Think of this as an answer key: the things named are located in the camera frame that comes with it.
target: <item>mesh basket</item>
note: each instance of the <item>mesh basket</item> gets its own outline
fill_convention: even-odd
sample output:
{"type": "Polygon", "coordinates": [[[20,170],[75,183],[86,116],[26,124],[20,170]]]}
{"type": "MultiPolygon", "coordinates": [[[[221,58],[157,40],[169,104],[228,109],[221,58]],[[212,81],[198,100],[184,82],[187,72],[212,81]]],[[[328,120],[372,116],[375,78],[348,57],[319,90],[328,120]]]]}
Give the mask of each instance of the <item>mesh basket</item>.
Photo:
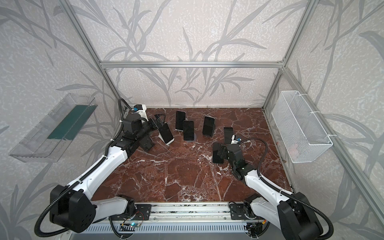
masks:
{"type": "Polygon", "coordinates": [[[333,145],[298,91],[281,91],[272,116],[293,163],[313,162],[333,145]]]}

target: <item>wall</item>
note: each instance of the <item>wall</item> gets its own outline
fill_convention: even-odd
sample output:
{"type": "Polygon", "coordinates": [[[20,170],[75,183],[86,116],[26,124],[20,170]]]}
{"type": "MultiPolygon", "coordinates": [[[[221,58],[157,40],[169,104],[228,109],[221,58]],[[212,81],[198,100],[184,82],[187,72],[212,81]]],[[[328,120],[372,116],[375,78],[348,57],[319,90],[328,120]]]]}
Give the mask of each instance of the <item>wall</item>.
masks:
{"type": "MultiPolygon", "coordinates": [[[[317,5],[288,68],[349,152],[384,196],[384,2],[332,1],[317,5]]],[[[384,229],[329,149],[312,163],[292,164],[266,112],[291,181],[335,226],[334,239],[384,239],[384,229]]]]}
{"type": "MultiPolygon", "coordinates": [[[[280,61],[307,4],[307,0],[70,2],[102,61],[280,61]]],[[[145,97],[147,105],[156,107],[261,107],[276,72],[109,70],[122,96],[131,97],[133,103],[145,97]]]]}
{"type": "MultiPolygon", "coordinates": [[[[40,239],[37,217],[49,192],[79,176],[103,152],[115,126],[115,98],[56,1],[0,1],[0,238],[40,239]],[[67,93],[98,105],[57,163],[8,155],[67,93]]],[[[59,229],[46,219],[43,231],[59,229]]]]}

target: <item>red marble tabletop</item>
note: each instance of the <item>red marble tabletop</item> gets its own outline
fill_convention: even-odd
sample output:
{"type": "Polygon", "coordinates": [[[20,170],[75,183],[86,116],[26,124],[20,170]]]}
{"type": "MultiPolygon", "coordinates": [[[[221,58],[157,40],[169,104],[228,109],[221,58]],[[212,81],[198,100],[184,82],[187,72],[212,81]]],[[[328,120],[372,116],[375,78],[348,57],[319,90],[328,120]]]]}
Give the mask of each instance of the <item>red marble tabletop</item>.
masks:
{"type": "MultiPolygon", "coordinates": [[[[166,146],[159,139],[159,132],[154,131],[152,139],[156,145],[149,152],[137,149],[103,182],[92,200],[122,194],[136,202],[243,201],[255,191],[234,178],[228,161],[212,163],[212,143],[224,142],[223,127],[233,127],[242,139],[264,139],[269,151],[262,164],[262,174],[290,189],[261,108],[148,109],[147,115],[164,112],[175,141],[166,146]],[[185,111],[187,120],[195,122],[196,141],[184,141],[182,132],[175,130],[177,110],[185,111]],[[206,115],[216,119],[213,137],[202,135],[206,115]]],[[[241,148],[245,160],[256,167],[264,144],[251,140],[241,148]]]]}

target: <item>wallpaper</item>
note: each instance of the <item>wallpaper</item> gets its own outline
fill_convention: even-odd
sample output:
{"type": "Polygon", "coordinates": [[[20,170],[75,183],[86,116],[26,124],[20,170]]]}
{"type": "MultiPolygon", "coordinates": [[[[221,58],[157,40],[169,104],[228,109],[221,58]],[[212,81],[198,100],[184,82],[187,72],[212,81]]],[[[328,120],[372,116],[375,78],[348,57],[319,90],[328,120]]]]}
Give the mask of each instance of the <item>wallpaper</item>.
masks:
{"type": "MultiPolygon", "coordinates": [[[[104,151],[117,125],[115,98],[58,3],[0,1],[0,238],[40,239],[37,217],[57,184],[66,185],[104,151]],[[21,162],[9,152],[68,93],[98,105],[57,163],[21,162]]],[[[58,226],[47,218],[44,231],[58,226]]]]}
{"type": "MultiPolygon", "coordinates": [[[[345,172],[332,148],[311,163],[294,164],[291,162],[271,114],[280,92],[290,90],[296,89],[292,88],[282,76],[265,108],[265,115],[279,149],[287,177],[295,192],[304,193],[311,205],[331,219],[334,234],[330,239],[384,239],[384,229],[345,172]]],[[[319,220],[326,232],[327,223],[322,218],[319,220]]]]}
{"type": "Polygon", "coordinates": [[[279,61],[307,0],[70,0],[102,61],[279,61]]]}
{"type": "Polygon", "coordinates": [[[276,68],[115,68],[108,70],[122,97],[131,103],[145,103],[147,107],[260,108],[276,73],[276,68]]]}
{"type": "Polygon", "coordinates": [[[319,5],[313,19],[288,67],[384,197],[384,1],[319,5]]]}

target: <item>gray floor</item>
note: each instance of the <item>gray floor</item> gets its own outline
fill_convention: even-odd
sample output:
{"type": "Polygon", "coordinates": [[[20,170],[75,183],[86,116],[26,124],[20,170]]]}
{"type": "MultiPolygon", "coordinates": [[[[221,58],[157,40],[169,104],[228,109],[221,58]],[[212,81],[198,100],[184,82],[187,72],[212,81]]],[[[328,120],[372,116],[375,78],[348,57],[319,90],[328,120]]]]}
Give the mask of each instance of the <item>gray floor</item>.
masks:
{"type": "MultiPolygon", "coordinates": [[[[119,239],[111,234],[73,234],[70,240],[113,240],[119,239]]],[[[138,233],[133,234],[129,240],[250,240],[245,233],[138,233]]],[[[259,237],[260,240],[284,240],[280,229],[270,225],[265,234],[259,237]]]]}

